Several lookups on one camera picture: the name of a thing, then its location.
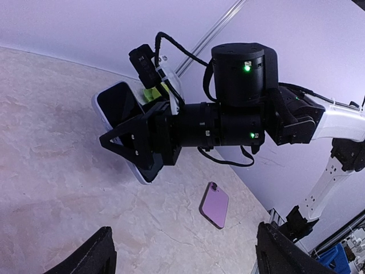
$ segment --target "green led light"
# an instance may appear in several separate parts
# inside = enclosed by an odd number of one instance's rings
[[[249,72],[249,71],[251,70],[251,67],[250,67],[250,66],[244,66],[244,70],[245,70],[246,72]]]

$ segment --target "white arm segment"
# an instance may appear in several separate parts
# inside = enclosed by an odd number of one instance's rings
[[[337,106],[317,97],[306,96],[326,109],[312,140],[319,138],[341,138],[355,142],[365,140],[365,113],[363,110]],[[317,184],[299,205],[301,215],[308,221],[319,218],[333,193],[352,173],[354,171],[343,171],[340,161],[330,157]]]
[[[354,171],[343,171],[336,158],[329,158],[325,171],[317,184],[299,205],[301,215],[308,221],[319,218],[333,193]]]
[[[326,109],[312,140],[319,138],[341,138],[355,142],[365,140],[364,111],[337,106],[311,95],[306,96]]]

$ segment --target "black cable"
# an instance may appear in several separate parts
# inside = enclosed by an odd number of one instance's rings
[[[169,36],[166,33],[163,33],[160,31],[157,33],[155,38],[155,66],[159,66],[159,55],[160,55],[160,47],[161,47],[161,40],[162,38],[165,38],[167,41],[169,41],[171,44],[173,44],[175,47],[177,47],[180,51],[182,51],[185,55],[192,58],[194,61],[198,62],[199,64],[202,64],[203,66],[208,66],[206,62],[201,60],[200,58],[196,57],[194,54],[188,52],[182,45],[177,43],[171,36]]]
[[[159,32],[159,33],[157,33],[156,38],[155,38],[155,67],[156,68],[159,67],[159,61],[160,61],[159,60],[159,58],[160,58],[159,56],[160,56],[160,49],[161,49],[161,40],[162,40],[162,38],[165,38],[167,41],[169,41],[171,44],[173,44],[175,47],[177,47],[180,51],[182,51],[184,54],[186,54],[188,57],[192,58],[193,60],[195,60],[199,64],[202,64],[203,66],[207,66],[208,65],[206,62],[204,62],[203,60],[199,59],[198,57],[196,57],[192,53],[188,52],[186,49],[184,49],[184,47],[182,45],[180,45],[179,43],[177,43],[171,36],[169,36],[166,33]],[[175,90],[175,88],[172,86],[171,82],[168,79],[165,80],[164,82],[165,82],[166,86],[169,88],[170,92],[178,100],[179,106],[182,107],[185,104],[183,98]]]
[[[211,80],[212,76],[213,76],[213,59],[211,59],[209,61],[209,64],[206,67],[205,72],[204,72],[203,90],[209,100],[211,100],[212,102],[217,102],[218,100],[213,98],[209,92],[209,85],[210,85],[210,80]]]
[[[218,164],[229,164],[230,166],[235,166],[235,167],[250,167],[250,166],[252,166],[252,165],[255,163],[255,160],[254,160],[253,156],[252,156],[251,154],[249,154],[249,153],[248,153],[248,152],[244,149],[244,147],[243,147],[243,146],[240,146],[242,154],[243,154],[245,157],[247,157],[247,158],[249,158],[249,159],[251,159],[251,160],[252,160],[252,162],[251,162],[251,163],[249,163],[249,164],[239,164],[239,163],[235,163],[235,162],[231,162],[231,161],[218,160],[218,159],[216,159],[216,158],[214,158],[214,157],[210,156],[208,153],[206,153],[206,152],[203,150],[203,148],[202,148],[202,147],[197,147],[197,148],[198,148],[198,151],[199,151],[199,152],[200,152],[200,153],[201,153],[204,157],[207,157],[209,160],[212,160],[213,162],[218,163]]]

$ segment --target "black bracket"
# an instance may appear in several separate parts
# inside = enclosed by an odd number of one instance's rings
[[[286,223],[279,227],[279,231],[289,240],[296,242],[313,231],[313,226],[319,221],[308,222],[299,212],[299,206],[296,205],[286,216]]]
[[[157,102],[146,114],[137,115],[100,137],[102,147],[132,162],[136,166],[149,170],[154,164],[151,147],[151,130],[149,121],[165,102]],[[119,138],[122,144],[112,142]]]
[[[334,138],[332,146],[331,157],[336,157],[341,162],[343,171],[359,172],[365,168],[365,141]]]

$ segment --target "phone screen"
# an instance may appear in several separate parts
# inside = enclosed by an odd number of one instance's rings
[[[98,105],[102,109],[105,117],[108,119],[112,128],[120,123],[133,118],[136,115],[144,114],[143,107],[136,100],[129,85],[124,82],[101,92],[97,98]],[[120,138],[123,145],[128,146],[131,138]],[[144,170],[137,167],[146,182],[150,183],[157,176],[163,167],[163,161],[160,154],[153,154],[154,164],[150,170]]]

